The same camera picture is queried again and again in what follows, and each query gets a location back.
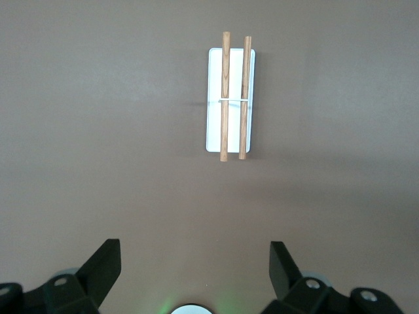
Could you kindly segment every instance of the gray background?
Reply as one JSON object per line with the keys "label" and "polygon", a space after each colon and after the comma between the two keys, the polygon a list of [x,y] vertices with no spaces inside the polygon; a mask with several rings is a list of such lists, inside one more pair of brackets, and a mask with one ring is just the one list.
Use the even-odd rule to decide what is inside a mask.
{"label": "gray background", "polygon": [[[419,312],[419,2],[0,1],[0,282],[109,237],[103,313],[257,314],[271,240]],[[251,153],[205,150],[208,50],[253,37]]]}

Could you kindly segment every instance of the black bracket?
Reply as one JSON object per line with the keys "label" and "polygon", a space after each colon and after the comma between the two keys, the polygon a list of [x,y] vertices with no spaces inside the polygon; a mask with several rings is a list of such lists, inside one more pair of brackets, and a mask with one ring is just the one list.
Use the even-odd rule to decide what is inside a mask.
{"label": "black bracket", "polygon": [[98,314],[120,271],[120,242],[108,239],[75,275],[55,276],[26,293],[18,283],[1,283],[0,313]]}
{"label": "black bracket", "polygon": [[282,242],[271,242],[269,276],[277,300],[262,314],[403,314],[385,293],[356,288],[350,297],[323,281],[303,277]]}

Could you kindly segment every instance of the pair of wooden sticks on tray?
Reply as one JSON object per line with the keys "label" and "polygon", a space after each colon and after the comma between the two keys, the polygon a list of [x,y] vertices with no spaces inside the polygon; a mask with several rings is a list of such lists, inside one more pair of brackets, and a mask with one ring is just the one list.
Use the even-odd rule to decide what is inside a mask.
{"label": "pair of wooden sticks on tray", "polygon": [[[249,97],[251,37],[244,37],[242,95],[240,102],[240,144],[238,157],[246,159],[247,104]],[[220,161],[226,162],[228,155],[228,87],[230,84],[230,32],[223,32],[223,74],[221,78],[221,150]]]}

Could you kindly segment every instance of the wooden dowel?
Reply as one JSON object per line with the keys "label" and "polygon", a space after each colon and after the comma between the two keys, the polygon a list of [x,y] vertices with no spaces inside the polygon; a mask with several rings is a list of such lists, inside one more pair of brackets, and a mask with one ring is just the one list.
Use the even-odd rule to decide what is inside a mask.
{"label": "wooden dowel", "polygon": [[[223,33],[223,74],[221,77],[221,98],[228,98],[230,80],[230,32]],[[221,150],[220,161],[227,161],[228,152],[228,100],[221,101]]]}
{"label": "wooden dowel", "polygon": [[[251,37],[244,37],[243,49],[243,71],[242,71],[242,99],[249,98],[249,77],[250,77],[250,53],[251,53]],[[246,159],[247,146],[247,106],[248,101],[240,102],[240,144],[238,151],[238,159]]]}

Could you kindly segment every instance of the silver bolt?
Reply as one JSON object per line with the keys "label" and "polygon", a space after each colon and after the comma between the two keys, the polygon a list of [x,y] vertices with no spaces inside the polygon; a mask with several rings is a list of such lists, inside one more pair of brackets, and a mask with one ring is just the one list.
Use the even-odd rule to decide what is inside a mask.
{"label": "silver bolt", "polygon": [[4,296],[6,294],[8,294],[10,292],[10,288],[9,287],[4,287],[2,289],[0,289],[0,296]]}
{"label": "silver bolt", "polygon": [[366,301],[376,302],[378,300],[376,295],[373,294],[371,291],[368,291],[368,290],[361,291],[361,296]]}
{"label": "silver bolt", "polygon": [[54,286],[62,286],[67,283],[67,278],[59,278],[55,280]]}
{"label": "silver bolt", "polygon": [[311,289],[320,288],[320,284],[317,281],[315,281],[314,279],[307,280],[306,285],[308,286],[308,288],[311,288]]}

